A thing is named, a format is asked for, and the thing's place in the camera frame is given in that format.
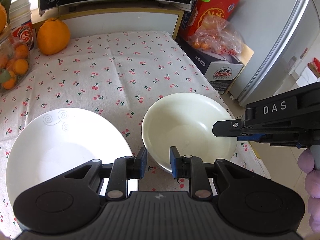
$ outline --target screw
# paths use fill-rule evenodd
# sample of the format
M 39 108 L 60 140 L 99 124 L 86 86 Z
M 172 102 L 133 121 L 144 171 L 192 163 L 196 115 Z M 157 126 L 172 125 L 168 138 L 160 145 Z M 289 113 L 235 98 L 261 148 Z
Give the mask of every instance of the screw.
M 110 190 L 108 193 L 107 193 L 107 196 L 109 198 L 121 198 L 123 196 L 123 193 L 122 191 L 120 190 Z
M 210 197 L 211 196 L 211 193 L 209 190 L 206 190 L 206 189 L 200 189 L 200 190 L 197 190 L 195 195 L 198 197 L 198 198 L 207 198 L 207 197 Z

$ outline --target table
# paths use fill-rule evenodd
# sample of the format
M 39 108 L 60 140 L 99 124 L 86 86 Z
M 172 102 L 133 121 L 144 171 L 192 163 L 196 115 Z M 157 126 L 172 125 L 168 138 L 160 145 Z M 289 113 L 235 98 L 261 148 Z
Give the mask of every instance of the table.
M 6 192 L 6 163 L 16 137 L 39 115 L 63 107 L 93 111 L 122 132 L 135 155 L 143 146 L 144 114 L 166 95 L 199 93 L 229 111 L 166 32 L 124 32 L 73 39 L 67 48 L 52 56 L 36 50 L 31 65 L 32 71 L 19 86 L 0 96 L 0 230 L 10 237 L 17 236 L 20 229 Z M 238 142 L 231 161 L 270 178 L 247 142 Z M 149 156 L 139 190 L 188 190 L 188 182 L 174 180 Z

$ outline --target plastic bag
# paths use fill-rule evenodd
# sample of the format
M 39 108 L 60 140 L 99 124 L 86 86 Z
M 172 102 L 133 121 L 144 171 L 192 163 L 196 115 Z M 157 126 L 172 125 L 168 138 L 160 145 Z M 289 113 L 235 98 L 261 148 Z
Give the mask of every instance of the plastic bag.
M 188 41 L 195 49 L 220 55 L 236 56 L 242 50 L 242 38 L 233 25 L 211 14 L 204 17 L 202 25 L 188 37 Z

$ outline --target lavender fabric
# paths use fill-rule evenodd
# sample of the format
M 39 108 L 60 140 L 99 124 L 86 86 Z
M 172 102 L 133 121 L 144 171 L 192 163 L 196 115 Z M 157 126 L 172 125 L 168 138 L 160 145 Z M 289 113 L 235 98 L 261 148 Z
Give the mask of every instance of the lavender fabric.
M 308 200 L 308 212 L 311 214 L 309 225 L 314 232 L 320 232 L 320 171 L 313 170 L 315 160 L 309 149 L 299 156 L 298 166 L 307 173 L 305 188 L 310 195 Z

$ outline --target refrigerator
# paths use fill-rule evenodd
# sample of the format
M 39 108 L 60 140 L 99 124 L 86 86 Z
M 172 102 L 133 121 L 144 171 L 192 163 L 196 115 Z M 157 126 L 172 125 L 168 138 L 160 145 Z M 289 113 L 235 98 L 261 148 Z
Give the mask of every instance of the refrigerator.
M 241 0 L 228 20 L 254 51 L 230 90 L 241 106 L 273 96 L 319 33 L 311 0 Z

